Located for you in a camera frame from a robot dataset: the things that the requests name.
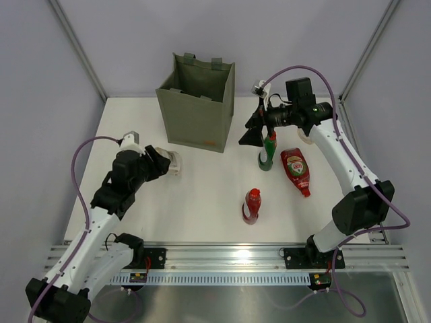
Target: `bottle label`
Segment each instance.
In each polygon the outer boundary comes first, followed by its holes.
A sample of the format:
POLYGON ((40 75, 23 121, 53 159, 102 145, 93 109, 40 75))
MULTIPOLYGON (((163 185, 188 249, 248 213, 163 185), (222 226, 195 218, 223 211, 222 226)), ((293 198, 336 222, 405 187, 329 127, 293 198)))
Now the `bottle label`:
POLYGON ((247 219, 250 219, 251 214, 250 214, 250 209, 248 208, 247 203, 244 203, 244 204, 243 204, 243 206, 242 206, 242 211, 244 212, 244 216, 245 216, 247 219))
POLYGON ((293 176, 304 175, 307 171, 305 162, 298 156, 292 156, 288 158, 288 168, 293 176))
POLYGON ((259 159, 261 160, 261 163, 266 163, 267 159, 268 159, 268 154, 267 154, 267 150, 264 148, 262 148, 260 154, 259 154, 259 159))

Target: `red bottle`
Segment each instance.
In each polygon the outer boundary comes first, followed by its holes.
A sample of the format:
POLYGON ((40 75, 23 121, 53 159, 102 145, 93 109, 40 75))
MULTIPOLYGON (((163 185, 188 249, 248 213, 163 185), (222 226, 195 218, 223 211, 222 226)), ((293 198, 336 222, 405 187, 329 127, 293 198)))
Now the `red bottle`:
POLYGON ((310 171, 301 150, 299 148, 287 149, 282 151, 280 155, 288 178, 305 197, 309 197, 310 171))
POLYGON ((261 207, 261 191, 257 188, 252 189, 245 196, 245 202, 242 205, 242 218, 247 224, 255 224, 259 217, 259 207, 261 207))

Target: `green bottle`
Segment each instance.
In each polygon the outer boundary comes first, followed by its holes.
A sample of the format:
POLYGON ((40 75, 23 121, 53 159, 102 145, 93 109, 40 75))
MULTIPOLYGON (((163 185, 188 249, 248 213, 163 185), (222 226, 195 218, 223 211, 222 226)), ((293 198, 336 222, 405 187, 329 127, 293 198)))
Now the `green bottle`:
POLYGON ((277 148, 277 136, 273 131, 272 136, 267 135, 263 141, 263 148, 259 153, 258 163, 261 170, 268 171, 272 168, 272 158, 277 148))

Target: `bottle cap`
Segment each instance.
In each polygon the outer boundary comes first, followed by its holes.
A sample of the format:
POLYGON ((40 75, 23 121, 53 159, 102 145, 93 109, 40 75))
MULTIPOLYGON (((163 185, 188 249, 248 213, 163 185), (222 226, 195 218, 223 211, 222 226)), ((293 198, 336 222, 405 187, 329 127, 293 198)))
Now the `bottle cap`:
POLYGON ((311 195, 310 190, 308 188, 303 188, 301 190, 301 193, 304 195, 304 197, 309 197, 311 195))
POLYGON ((258 190, 257 188, 254 188, 250 191, 250 197, 258 198, 260 194, 261 194, 261 191, 258 190))

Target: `metal surface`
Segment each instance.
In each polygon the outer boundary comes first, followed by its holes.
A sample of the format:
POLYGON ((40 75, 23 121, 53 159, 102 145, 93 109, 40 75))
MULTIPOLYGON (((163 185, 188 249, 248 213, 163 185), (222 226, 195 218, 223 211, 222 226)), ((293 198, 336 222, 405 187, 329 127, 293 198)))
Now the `metal surface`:
MULTIPOLYGON (((146 243, 167 249, 165 269, 154 273, 322 273, 318 270, 288 271, 279 253, 280 244, 167 244, 146 243)), ((67 246, 53 246, 46 270, 54 265, 67 246)), ((106 250, 101 246, 96 258, 106 250)), ((402 246, 386 244, 347 245, 343 247, 345 269, 348 272, 408 271, 402 246)))
MULTIPOLYGON (((142 309, 132 323, 404 323, 407 322, 390 273, 339 274, 341 286, 366 304, 365 318, 353 317, 335 293, 318 294, 294 309, 311 293, 308 287, 144 287, 138 292, 142 309)), ((105 291, 91 313, 107 322, 121 322, 135 309, 134 297, 105 291)), ((347 299, 360 311, 358 304, 347 299)))
POLYGON ((383 32, 385 31, 388 23, 391 21, 393 14, 395 13, 395 11, 398 8, 401 1, 402 0, 391 0, 391 2, 388 4, 385 12, 383 13, 383 16, 381 17, 380 21, 378 22, 376 30, 373 32, 370 40, 368 41, 368 44, 366 45, 364 52, 362 52, 358 63, 356 64, 352 74, 349 77, 349 80, 347 81, 347 83, 346 83, 346 85, 345 85, 345 87, 344 87, 344 89, 340 95, 341 101, 345 101, 345 99, 349 96, 349 93, 352 90, 356 80, 358 79, 359 75, 361 74, 365 64, 367 63, 368 59, 370 58, 370 55, 372 54, 372 52, 373 52, 376 44, 378 43, 380 37, 383 35, 383 32))
POLYGON ((66 37, 69 39, 70 44, 75 51, 79 61, 82 64, 82 67, 86 71, 88 77, 90 78, 90 81, 92 82, 94 88, 99 93, 99 96, 102 98, 103 102, 106 103, 106 100, 108 99, 108 96, 106 95, 106 92, 100 83, 100 80, 96 74, 96 72, 93 69, 93 66, 91 65, 90 61, 87 58, 87 55, 84 52, 84 49, 82 48, 81 44, 79 43, 79 40, 77 36, 75 35, 75 32, 73 31, 73 28, 67 19, 67 16, 65 12, 63 11, 63 8, 61 7, 58 0, 47 0, 51 8, 53 9, 64 33, 66 34, 66 37))

